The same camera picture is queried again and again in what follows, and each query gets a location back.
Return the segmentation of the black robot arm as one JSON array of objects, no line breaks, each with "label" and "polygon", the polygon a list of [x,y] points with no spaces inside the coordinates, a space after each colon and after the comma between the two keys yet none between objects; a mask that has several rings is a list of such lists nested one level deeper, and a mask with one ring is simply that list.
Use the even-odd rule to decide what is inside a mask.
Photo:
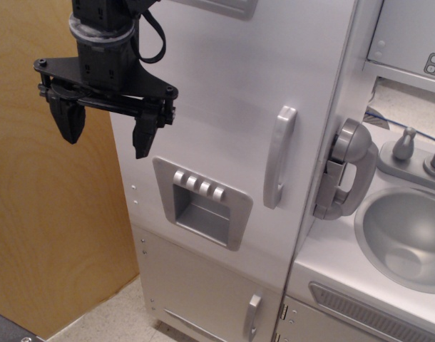
[{"label": "black robot arm", "polygon": [[39,91],[46,99],[62,135],[78,141],[86,109],[96,108],[135,119],[133,147],[138,159],[147,157],[159,128],[173,123],[178,89],[151,75],[144,63],[157,63],[166,52],[144,58],[139,50],[139,21],[145,19],[165,38],[149,8],[153,1],[73,1],[69,28],[78,55],[40,58]]}]

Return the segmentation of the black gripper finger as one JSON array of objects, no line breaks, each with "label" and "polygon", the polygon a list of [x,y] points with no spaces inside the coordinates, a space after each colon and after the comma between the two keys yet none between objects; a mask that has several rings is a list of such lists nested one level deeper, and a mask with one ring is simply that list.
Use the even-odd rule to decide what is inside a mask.
[{"label": "black gripper finger", "polygon": [[133,147],[135,148],[136,159],[141,159],[149,155],[157,129],[156,114],[145,113],[135,118]]},{"label": "black gripper finger", "polygon": [[49,95],[48,104],[63,139],[71,144],[77,143],[85,126],[85,107],[78,103],[77,97],[59,95]]}]

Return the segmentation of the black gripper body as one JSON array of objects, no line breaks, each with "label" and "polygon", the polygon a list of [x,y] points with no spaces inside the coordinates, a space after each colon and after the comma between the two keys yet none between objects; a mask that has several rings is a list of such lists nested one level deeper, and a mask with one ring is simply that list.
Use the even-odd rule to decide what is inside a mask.
[{"label": "black gripper body", "polygon": [[49,95],[77,97],[85,109],[134,118],[156,114],[158,128],[173,123],[178,89],[144,69],[135,36],[104,44],[78,41],[77,47],[77,57],[34,62],[41,76],[39,91],[47,102]]}]

